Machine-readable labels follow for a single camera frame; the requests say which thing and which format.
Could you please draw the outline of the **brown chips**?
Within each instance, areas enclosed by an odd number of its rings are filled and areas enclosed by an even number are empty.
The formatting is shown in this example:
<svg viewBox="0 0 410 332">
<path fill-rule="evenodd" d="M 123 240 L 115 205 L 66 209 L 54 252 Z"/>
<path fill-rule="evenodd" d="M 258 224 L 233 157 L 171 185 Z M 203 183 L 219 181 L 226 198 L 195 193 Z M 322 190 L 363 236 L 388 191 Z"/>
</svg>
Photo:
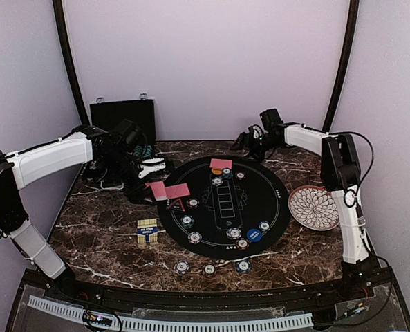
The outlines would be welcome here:
<svg viewBox="0 0 410 332">
<path fill-rule="evenodd" d="M 187 200 L 187 206 L 189 208 L 197 208 L 199 206 L 200 201 L 198 199 L 192 198 Z"/>
<path fill-rule="evenodd" d="M 249 247 L 249 242 L 246 239 L 240 238 L 236 240 L 236 247 L 239 250 L 246 250 Z"/>
<path fill-rule="evenodd" d="M 243 180 L 243 179 L 246 178 L 246 175 L 243 172 L 237 172 L 236 173 L 236 178 L 239 179 L 239 180 Z"/>
</svg>

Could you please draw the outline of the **red card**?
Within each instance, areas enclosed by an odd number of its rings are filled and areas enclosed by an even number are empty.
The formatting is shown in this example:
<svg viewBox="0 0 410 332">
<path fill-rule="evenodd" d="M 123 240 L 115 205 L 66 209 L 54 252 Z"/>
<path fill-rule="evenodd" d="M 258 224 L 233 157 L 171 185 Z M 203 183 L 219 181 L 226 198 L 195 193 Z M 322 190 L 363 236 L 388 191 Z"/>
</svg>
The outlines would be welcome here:
<svg viewBox="0 0 410 332">
<path fill-rule="evenodd" d="M 189 196 L 189 188 L 186 183 L 168 186 L 165 188 L 168 199 L 177 199 L 184 196 Z"/>
<path fill-rule="evenodd" d="M 212 169 L 225 169 L 225 168 L 231 169 L 232 168 L 232 160 L 212 158 L 209 166 Z"/>
</svg>

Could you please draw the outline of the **green chips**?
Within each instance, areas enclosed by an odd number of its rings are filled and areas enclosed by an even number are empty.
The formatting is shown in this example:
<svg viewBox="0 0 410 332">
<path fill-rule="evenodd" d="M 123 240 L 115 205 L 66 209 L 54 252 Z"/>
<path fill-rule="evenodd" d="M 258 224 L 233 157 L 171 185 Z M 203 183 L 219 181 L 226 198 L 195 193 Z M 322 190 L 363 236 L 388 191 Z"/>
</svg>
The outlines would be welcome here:
<svg viewBox="0 0 410 332">
<path fill-rule="evenodd" d="M 259 229 L 262 232 L 266 232 L 270 229 L 271 225 L 267 221 L 262 221 L 259 223 Z"/>
<path fill-rule="evenodd" d="M 221 178 L 222 178 L 222 179 L 227 179 L 227 180 L 233 178 L 232 170 L 231 170 L 230 168 L 224 168 L 224 169 L 222 169 Z"/>
<path fill-rule="evenodd" d="M 185 229 L 190 229 L 194 224 L 194 218 L 190 215 L 184 215 L 180 218 L 180 224 Z"/>
</svg>

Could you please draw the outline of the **blue white chip stack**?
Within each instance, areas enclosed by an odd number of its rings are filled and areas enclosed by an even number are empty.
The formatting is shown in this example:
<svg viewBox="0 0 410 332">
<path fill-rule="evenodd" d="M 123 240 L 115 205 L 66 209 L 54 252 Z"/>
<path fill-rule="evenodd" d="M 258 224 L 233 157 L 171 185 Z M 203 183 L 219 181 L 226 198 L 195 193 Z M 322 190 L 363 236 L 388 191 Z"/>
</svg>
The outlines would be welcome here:
<svg viewBox="0 0 410 332">
<path fill-rule="evenodd" d="M 189 263 L 187 261 L 177 261 L 174 266 L 174 271 L 178 275 L 184 275 L 189 272 Z"/>
</svg>

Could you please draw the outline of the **brown white chip stack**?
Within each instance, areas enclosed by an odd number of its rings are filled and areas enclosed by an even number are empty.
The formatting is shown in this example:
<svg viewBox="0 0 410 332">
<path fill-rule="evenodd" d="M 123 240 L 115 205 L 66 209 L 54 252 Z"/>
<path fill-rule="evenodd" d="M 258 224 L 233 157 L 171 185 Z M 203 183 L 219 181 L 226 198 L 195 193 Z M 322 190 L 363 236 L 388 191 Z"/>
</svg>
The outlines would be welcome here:
<svg viewBox="0 0 410 332">
<path fill-rule="evenodd" d="M 213 264 L 207 264 L 203 267 L 203 274 L 207 277 L 212 277 L 216 273 L 216 267 Z"/>
</svg>

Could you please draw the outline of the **green blue chip stack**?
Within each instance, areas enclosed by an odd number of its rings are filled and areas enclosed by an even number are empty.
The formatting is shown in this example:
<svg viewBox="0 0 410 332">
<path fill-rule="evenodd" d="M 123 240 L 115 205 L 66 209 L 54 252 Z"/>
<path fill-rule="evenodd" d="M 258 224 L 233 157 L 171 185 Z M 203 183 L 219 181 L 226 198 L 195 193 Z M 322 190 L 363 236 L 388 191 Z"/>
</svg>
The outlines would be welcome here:
<svg viewBox="0 0 410 332">
<path fill-rule="evenodd" d="M 246 260 L 238 261 L 236 262 L 236 265 L 235 265 L 236 272 L 240 274 L 250 272 L 251 267 L 252 267 L 251 263 Z"/>
</svg>

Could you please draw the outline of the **red backed card deck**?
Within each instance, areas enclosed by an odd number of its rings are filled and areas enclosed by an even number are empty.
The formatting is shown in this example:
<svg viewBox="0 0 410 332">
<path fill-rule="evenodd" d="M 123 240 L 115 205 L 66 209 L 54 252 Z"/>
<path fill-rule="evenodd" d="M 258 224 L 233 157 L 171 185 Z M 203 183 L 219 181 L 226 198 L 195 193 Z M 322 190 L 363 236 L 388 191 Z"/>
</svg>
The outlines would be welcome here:
<svg viewBox="0 0 410 332">
<path fill-rule="evenodd" d="M 165 184 L 162 181 L 146 183 L 146 187 L 149 187 L 151 189 L 151 192 L 156 201 L 167 200 L 167 192 L 165 189 Z"/>
</svg>

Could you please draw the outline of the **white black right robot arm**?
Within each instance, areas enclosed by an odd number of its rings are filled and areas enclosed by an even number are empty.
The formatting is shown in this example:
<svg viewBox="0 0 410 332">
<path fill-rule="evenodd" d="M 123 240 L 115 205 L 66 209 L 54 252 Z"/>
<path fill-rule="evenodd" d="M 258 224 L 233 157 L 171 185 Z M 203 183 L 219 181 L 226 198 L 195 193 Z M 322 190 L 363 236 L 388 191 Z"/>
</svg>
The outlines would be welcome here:
<svg viewBox="0 0 410 332">
<path fill-rule="evenodd" d="M 361 207 L 360 187 L 364 180 L 352 134 L 326 133 L 294 122 L 275 122 L 264 133 L 240 133 L 232 150 L 246 150 L 247 157 L 259 162 L 274 148 L 299 147 L 321 156 L 321 179 L 330 192 L 337 211 L 343 240 L 342 270 L 348 275 L 336 286 L 343 300 L 353 299 L 363 288 L 364 274 L 370 268 L 366 221 Z"/>
</svg>

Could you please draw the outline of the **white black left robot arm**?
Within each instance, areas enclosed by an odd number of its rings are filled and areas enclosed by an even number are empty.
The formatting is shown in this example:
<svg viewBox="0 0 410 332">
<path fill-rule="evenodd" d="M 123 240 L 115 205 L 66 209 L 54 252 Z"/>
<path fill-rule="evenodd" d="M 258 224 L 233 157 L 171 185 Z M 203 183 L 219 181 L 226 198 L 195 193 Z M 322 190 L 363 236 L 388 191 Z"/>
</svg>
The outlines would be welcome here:
<svg viewBox="0 0 410 332">
<path fill-rule="evenodd" d="M 0 239 L 7 237 L 51 280 L 67 302 L 81 295 L 74 273 L 31 223 L 20 190 L 35 181 L 74 165 L 99 161 L 124 185 L 124 194 L 137 203 L 151 193 L 146 178 L 165 168 L 163 158 L 143 159 L 132 155 L 140 132 L 130 121 L 108 132 L 81 125 L 69 134 L 22 151 L 0 151 Z"/>
</svg>

